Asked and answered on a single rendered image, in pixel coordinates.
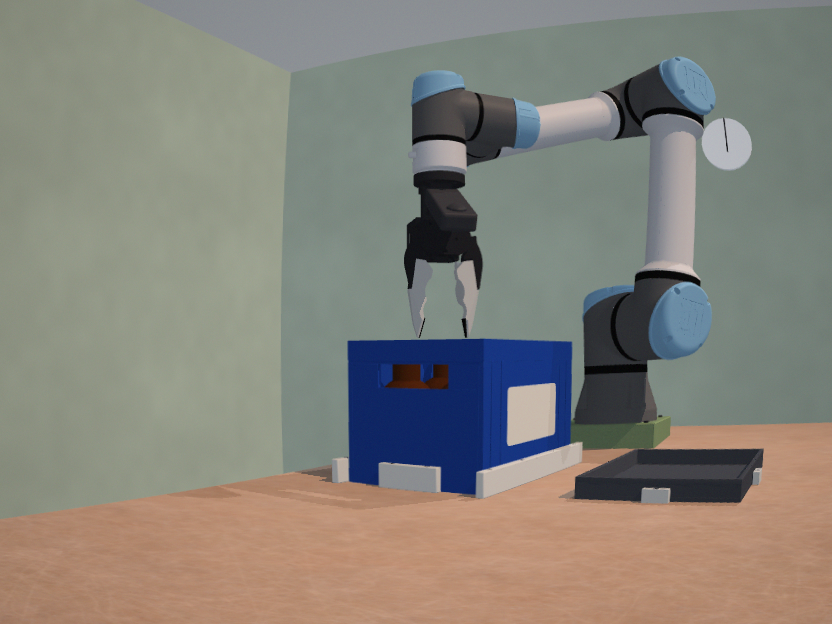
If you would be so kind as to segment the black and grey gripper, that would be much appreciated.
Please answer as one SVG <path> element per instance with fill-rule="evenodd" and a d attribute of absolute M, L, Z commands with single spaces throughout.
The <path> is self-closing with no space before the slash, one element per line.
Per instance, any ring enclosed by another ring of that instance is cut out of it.
<path fill-rule="evenodd" d="M 414 175 L 414 186 L 418 188 L 418 194 L 421 194 L 421 217 L 416 217 L 407 224 L 408 248 L 404 255 L 404 267 L 416 337 L 420 338 L 425 322 L 425 288 L 433 273 L 428 263 L 455 262 L 455 293 L 458 304 L 463 307 L 462 324 L 467 338 L 473 325 L 483 268 L 477 237 L 471 236 L 470 232 L 441 231 L 425 205 L 427 188 L 462 188 L 465 186 L 465 175 L 444 170 L 424 171 Z M 456 262 L 459 261 L 459 255 L 461 263 Z"/>

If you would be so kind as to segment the blue plastic crate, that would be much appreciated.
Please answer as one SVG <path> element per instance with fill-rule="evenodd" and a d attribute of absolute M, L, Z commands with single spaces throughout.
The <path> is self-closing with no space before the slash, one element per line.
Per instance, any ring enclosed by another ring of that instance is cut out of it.
<path fill-rule="evenodd" d="M 448 364 L 448 389 L 381 388 L 393 364 Z M 441 492 L 476 472 L 570 444 L 572 342 L 348 341 L 349 482 L 379 463 L 441 467 Z"/>

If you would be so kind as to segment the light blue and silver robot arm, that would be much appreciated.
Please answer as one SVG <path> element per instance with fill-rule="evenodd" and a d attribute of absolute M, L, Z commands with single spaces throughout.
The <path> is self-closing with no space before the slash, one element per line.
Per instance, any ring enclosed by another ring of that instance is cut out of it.
<path fill-rule="evenodd" d="M 538 107 L 465 88 L 451 71 L 415 78 L 414 174 L 466 174 L 475 163 L 572 142 L 650 136 L 645 265 L 634 285 L 602 288 L 584 300 L 575 424 L 657 420 L 647 360 L 693 354 L 712 322 L 693 270 L 696 141 L 716 102 L 710 79 L 692 60 L 674 57 L 588 99 Z"/>

